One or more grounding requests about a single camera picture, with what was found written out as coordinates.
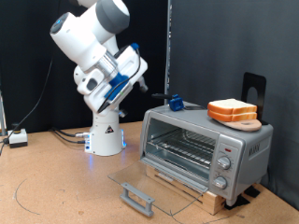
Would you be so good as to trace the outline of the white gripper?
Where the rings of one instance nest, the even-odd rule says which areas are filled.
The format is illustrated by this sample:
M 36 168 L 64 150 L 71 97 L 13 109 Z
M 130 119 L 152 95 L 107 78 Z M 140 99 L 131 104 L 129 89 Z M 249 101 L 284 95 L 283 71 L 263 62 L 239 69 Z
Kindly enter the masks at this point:
M 117 58 L 106 55 L 97 67 L 82 79 L 82 95 L 87 106 L 96 114 L 114 110 L 130 93 L 136 82 L 139 90 L 148 91 L 143 74 L 148 64 L 141 58 L 139 46 L 127 46 Z M 127 116 L 125 109 L 119 109 L 121 118 Z

